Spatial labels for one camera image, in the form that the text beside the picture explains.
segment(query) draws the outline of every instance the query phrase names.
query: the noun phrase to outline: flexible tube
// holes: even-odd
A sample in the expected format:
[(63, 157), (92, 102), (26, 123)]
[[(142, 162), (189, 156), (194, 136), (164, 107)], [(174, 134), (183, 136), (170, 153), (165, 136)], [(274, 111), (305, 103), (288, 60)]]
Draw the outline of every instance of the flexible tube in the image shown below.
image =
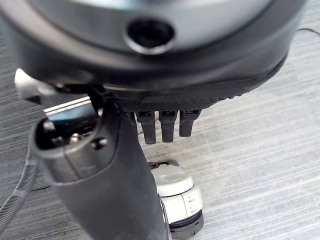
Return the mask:
[(26, 155), (25, 166), (18, 185), (15, 187), (11, 196), (0, 208), (0, 235), (5, 231), (9, 223), (15, 217), (25, 199), (32, 191), (38, 173), (38, 163), (32, 157), (30, 144)]

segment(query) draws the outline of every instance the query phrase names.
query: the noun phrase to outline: floor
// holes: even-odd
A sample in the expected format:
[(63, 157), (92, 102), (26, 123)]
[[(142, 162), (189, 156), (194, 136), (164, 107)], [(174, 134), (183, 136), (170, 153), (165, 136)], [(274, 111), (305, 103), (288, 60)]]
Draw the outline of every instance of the floor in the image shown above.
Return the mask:
[[(302, 27), (320, 31), (320, 0)], [(40, 107), (19, 100), (0, 36), (0, 203), (17, 184)], [(204, 110), (190, 138), (140, 143), (149, 160), (174, 158), (204, 200), (194, 240), (320, 239), (320, 37), (297, 33), (281, 71), (260, 88)], [(35, 189), (46, 187), (40, 173)], [(31, 193), (0, 239), (76, 240), (82, 233), (50, 188)]]

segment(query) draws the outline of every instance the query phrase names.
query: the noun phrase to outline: cable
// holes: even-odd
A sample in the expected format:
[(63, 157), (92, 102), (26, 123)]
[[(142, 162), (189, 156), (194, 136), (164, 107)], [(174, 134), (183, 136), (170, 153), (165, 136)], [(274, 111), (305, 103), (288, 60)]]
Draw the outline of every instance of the cable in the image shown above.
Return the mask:
[(9, 196), (0, 208), (0, 235), (5, 231), (9, 223), (24, 204), (29, 193), (32, 191), (37, 178), (37, 173), (38, 163), (32, 157), (29, 145), (20, 181), (11, 196)]
[(320, 36), (320, 32), (319, 32), (319, 31), (316, 31), (316, 30), (314, 30), (314, 29), (307, 28), (307, 27), (299, 28), (299, 29), (297, 30), (297, 32), (299, 32), (299, 31), (309, 31), (309, 32), (315, 33), (315, 34), (317, 34), (317, 35)]
[(36, 191), (40, 191), (40, 190), (45, 190), (45, 189), (48, 189), (48, 188), (50, 188), (50, 187), (51, 187), (51, 185), (45, 186), (45, 187), (41, 187), (41, 188), (36, 188), (36, 189), (33, 189), (31, 192), (36, 192)]

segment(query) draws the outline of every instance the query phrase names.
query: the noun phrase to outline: black plastic body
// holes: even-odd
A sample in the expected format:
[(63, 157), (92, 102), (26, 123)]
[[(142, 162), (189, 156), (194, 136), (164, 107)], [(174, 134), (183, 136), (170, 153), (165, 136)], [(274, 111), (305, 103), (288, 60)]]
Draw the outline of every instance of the black plastic body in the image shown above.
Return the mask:
[(202, 210), (186, 219), (170, 224), (170, 233), (173, 240), (187, 240), (196, 235), (204, 226)]
[[(34, 156), (59, 198), (93, 240), (166, 240), (155, 180), (127, 116), (104, 112), (91, 135), (53, 147), (42, 122), (31, 135)], [(92, 139), (107, 145), (92, 148)]]
[(51, 24), (29, 1), (2, 0), (0, 7), (27, 74), (51, 84), (102, 85), (126, 112), (137, 112), (204, 109), (260, 86), (283, 64), (306, 2), (274, 0), (227, 37), (158, 56), (89, 44)]

